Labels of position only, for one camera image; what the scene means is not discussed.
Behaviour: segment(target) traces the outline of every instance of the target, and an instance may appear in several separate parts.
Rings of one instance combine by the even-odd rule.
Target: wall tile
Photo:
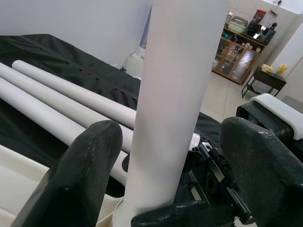
[[[292,17],[292,16],[289,17],[290,11],[283,9],[283,8],[277,8],[276,13],[278,14],[278,16],[276,18],[272,18],[270,20],[270,23],[272,21],[273,21],[273,23],[276,22],[278,24],[276,28],[278,28],[278,29],[280,29],[280,28],[283,29],[284,28],[283,24],[288,25],[294,19],[294,17]]]
[[[259,0],[240,0],[236,9],[240,12],[251,15],[258,2]]]
[[[279,46],[282,37],[284,36],[285,31],[277,30],[275,36],[270,41],[268,46],[262,51],[259,56],[256,65],[262,65],[263,63],[267,63],[267,59],[272,55],[272,52]]]
[[[292,21],[292,23],[289,25],[288,31],[295,32],[302,22],[303,22],[303,14],[297,15]]]
[[[297,14],[288,11],[285,20],[282,21],[281,24],[279,25],[279,29],[283,29],[285,31],[289,30],[290,26],[294,23],[297,16],[298,16]]]
[[[240,12],[236,9],[229,8],[229,11],[233,12],[233,16],[242,17],[242,18],[246,19],[248,22],[250,22],[252,20],[252,17],[250,15]]]
[[[240,0],[230,0],[229,7],[236,9]]]
[[[272,9],[272,7],[273,7],[272,4],[260,0],[260,1],[257,2],[257,4],[255,5],[255,7],[253,8],[253,10],[251,11],[250,15],[252,17],[254,17],[254,15],[256,14],[256,11],[258,9],[268,12],[268,11],[270,11]]]
[[[283,50],[283,48],[285,47],[285,45],[288,43],[288,41],[291,39],[293,35],[294,32],[287,31],[283,33],[283,37],[278,41],[277,45],[275,46],[275,48],[273,49],[272,53],[270,54],[270,56],[266,61],[269,65],[271,65],[275,61],[277,56],[280,54],[280,52]]]

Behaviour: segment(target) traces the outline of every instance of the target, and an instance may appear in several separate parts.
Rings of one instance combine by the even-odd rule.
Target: white plastic part
[[[23,61],[15,61],[12,67],[13,69],[103,114],[104,116],[113,119],[128,128],[134,128],[136,111],[131,108],[116,103],[108,98],[100,96]]]
[[[303,114],[270,94],[262,94],[250,99],[267,108],[294,130],[294,139],[303,139]]]
[[[200,135],[194,133],[193,137],[191,138],[191,142],[189,144],[189,150],[192,150],[193,148],[198,147],[199,143],[200,143],[200,139],[201,139]]]
[[[95,122],[109,120],[107,117],[77,103],[59,92],[31,79],[22,73],[0,63],[0,77],[17,86],[41,102],[67,116],[76,123],[88,128]],[[131,151],[133,131],[120,125],[123,133],[122,150]]]
[[[68,146],[85,131],[84,127],[2,78],[0,78],[0,98]],[[121,151],[121,156],[126,156],[125,152]],[[111,175],[120,176],[120,180],[123,176],[126,177],[122,166],[119,165],[114,165]]]
[[[228,1],[222,0],[154,3],[115,227],[129,227],[135,215],[173,202],[227,11]]]
[[[137,53],[131,53],[128,56],[125,65],[127,74],[131,75],[134,78],[142,79],[143,68],[144,68],[144,59]]]
[[[0,227],[9,227],[48,167],[0,145],[0,169]],[[98,220],[110,215],[120,200],[105,195]]]

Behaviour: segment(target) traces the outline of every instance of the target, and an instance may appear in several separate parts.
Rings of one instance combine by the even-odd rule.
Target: wooden cabinet
[[[213,71],[243,84],[260,53],[221,37],[213,63]]]
[[[253,49],[246,48],[243,43],[249,43]],[[224,28],[213,62],[213,71],[241,85],[265,47],[265,44],[253,37]]]

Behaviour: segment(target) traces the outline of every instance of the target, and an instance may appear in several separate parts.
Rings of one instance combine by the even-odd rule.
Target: glass cabinet door
[[[219,71],[228,76],[231,70],[233,69],[235,63],[241,57],[243,50],[244,49],[242,46],[233,44],[227,52],[224,61],[219,68]]]
[[[228,45],[229,45],[228,41],[226,41],[224,39],[220,40],[219,47],[218,47],[218,50],[216,53],[216,57],[213,62],[213,69],[216,69],[219,66],[222,56],[225,54],[226,50],[228,49]]]
[[[250,67],[250,65],[253,63],[257,56],[257,53],[246,50],[246,52],[241,57],[238,65],[234,70],[232,71],[232,78],[236,80],[241,80],[243,76],[245,75],[246,71]]]

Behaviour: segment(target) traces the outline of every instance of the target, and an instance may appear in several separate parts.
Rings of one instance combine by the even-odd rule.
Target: wall
[[[295,68],[287,77],[287,84],[277,95],[277,98],[303,113],[303,59],[298,62]]]
[[[234,15],[245,18],[246,20],[248,20],[248,22],[250,22],[253,19],[258,9],[269,12],[271,9],[275,9],[275,6],[263,0],[231,0],[230,1],[230,11],[232,11]],[[258,65],[267,63],[267,59],[271,56],[272,52],[278,46],[283,48],[284,47],[283,45],[286,44],[285,42],[282,43],[281,39],[284,37],[287,37],[289,39],[297,29],[296,27],[291,26],[296,20],[297,14],[283,8],[277,8],[276,13],[278,14],[277,18],[271,18],[265,15],[264,19],[261,21],[261,23],[266,26],[271,26],[274,22],[276,22],[278,26],[275,29],[276,30],[275,36],[259,56],[256,64],[254,65],[253,70]]]
[[[284,49],[288,41],[293,37],[295,31],[303,23],[303,14],[297,15],[293,23],[289,26],[285,35],[280,39],[278,45],[275,46],[274,50],[267,59],[267,64],[272,65],[280,52]]]
[[[52,34],[124,65],[139,44],[153,0],[1,0],[0,35]]]
[[[282,64],[285,64],[287,67],[289,67],[289,69],[283,73],[283,77],[285,78],[287,78],[289,72],[294,68],[296,63],[303,57],[302,40],[303,40],[303,24],[301,24],[300,27],[296,30],[294,35],[291,37],[291,39],[285,45],[284,49],[280,52],[280,54],[277,56],[277,58],[272,64],[274,70],[277,70],[279,66]]]
[[[264,0],[266,2],[272,3],[272,0]],[[303,13],[303,1],[302,0],[283,0],[281,7],[292,11],[294,13]]]

